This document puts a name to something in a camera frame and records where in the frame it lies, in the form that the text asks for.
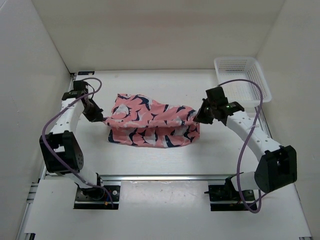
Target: perforated basket bottom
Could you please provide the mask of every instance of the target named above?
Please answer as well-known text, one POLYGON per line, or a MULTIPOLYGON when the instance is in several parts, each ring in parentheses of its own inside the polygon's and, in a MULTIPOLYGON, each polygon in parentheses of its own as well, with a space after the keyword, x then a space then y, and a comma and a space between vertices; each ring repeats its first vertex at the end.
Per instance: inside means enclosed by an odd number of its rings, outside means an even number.
MULTIPOLYGON (((248 79, 247 74, 243 72, 235 73, 220 73, 220 81, 222 83, 233 79, 248 79)), ((222 86, 224 93, 230 102, 238 101, 254 101, 252 88, 247 82, 232 82, 222 86)))

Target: folded cloth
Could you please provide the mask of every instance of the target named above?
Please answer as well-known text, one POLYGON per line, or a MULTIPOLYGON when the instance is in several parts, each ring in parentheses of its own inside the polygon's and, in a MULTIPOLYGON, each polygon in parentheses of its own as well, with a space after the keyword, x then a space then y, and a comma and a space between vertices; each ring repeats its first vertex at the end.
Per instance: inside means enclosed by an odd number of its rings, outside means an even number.
POLYGON ((197 112, 189 106, 161 104, 138 94, 118 94, 105 124, 109 142, 137 147, 172 148, 192 143, 200 136, 197 112))

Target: white table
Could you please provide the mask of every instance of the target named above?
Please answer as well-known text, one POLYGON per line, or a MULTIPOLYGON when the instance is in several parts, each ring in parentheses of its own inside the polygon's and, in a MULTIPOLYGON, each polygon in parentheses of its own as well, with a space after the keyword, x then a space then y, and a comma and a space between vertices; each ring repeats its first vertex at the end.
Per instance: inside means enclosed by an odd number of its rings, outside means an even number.
MULTIPOLYGON (((95 102, 109 116, 117 93, 143 94, 160 103, 201 106, 217 85, 214 70, 96 71, 103 87, 95 102)), ((98 84, 90 82, 97 88, 98 84)), ((233 174, 242 140, 220 122, 200 127, 191 145, 153 149, 108 142, 109 129, 81 117, 76 138, 85 165, 101 175, 233 174)), ((251 150, 242 171, 258 161, 251 150)), ((122 181, 119 210, 73 209, 76 185, 69 179, 40 181, 26 233, 36 240, 87 239, 282 239, 310 236, 293 184, 270 193, 258 214, 211 212, 206 181, 122 181)))

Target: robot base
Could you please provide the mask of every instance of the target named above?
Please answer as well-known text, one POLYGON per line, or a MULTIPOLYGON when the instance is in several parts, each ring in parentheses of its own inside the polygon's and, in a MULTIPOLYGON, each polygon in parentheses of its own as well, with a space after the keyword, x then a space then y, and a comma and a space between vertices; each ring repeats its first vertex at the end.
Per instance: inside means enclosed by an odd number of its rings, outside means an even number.
POLYGON ((74 199, 74 209, 101 209, 101 210, 118 210, 119 199, 120 199, 120 188, 119 185, 105 185, 104 186, 111 194, 113 200, 113 208, 111 201, 107 200, 107 194, 99 199, 93 199, 82 193, 81 189, 78 187, 74 199))
MULTIPOLYGON (((245 190, 242 193, 249 205, 256 200, 253 190, 245 190)), ((225 185, 209 185, 209 191, 206 191, 205 194, 209 194, 212 212, 247 211, 245 205, 240 201, 239 194, 233 197, 226 194, 225 185)), ((251 208, 256 210, 257 204, 252 205, 251 208)))

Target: white plastic basket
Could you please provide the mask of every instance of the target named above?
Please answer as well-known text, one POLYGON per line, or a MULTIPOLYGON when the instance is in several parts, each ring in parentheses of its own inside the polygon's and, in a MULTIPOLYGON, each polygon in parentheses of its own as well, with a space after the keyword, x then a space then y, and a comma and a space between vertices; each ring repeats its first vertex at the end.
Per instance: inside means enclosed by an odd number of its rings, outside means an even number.
MULTIPOLYGON (((214 66, 219 83, 234 79, 246 79, 257 83, 263 93, 263 102, 271 101, 271 93, 258 61, 253 57, 217 57, 214 66)), ((229 102, 238 102, 243 107, 259 105, 258 89, 249 82, 231 82, 222 86, 229 102)))

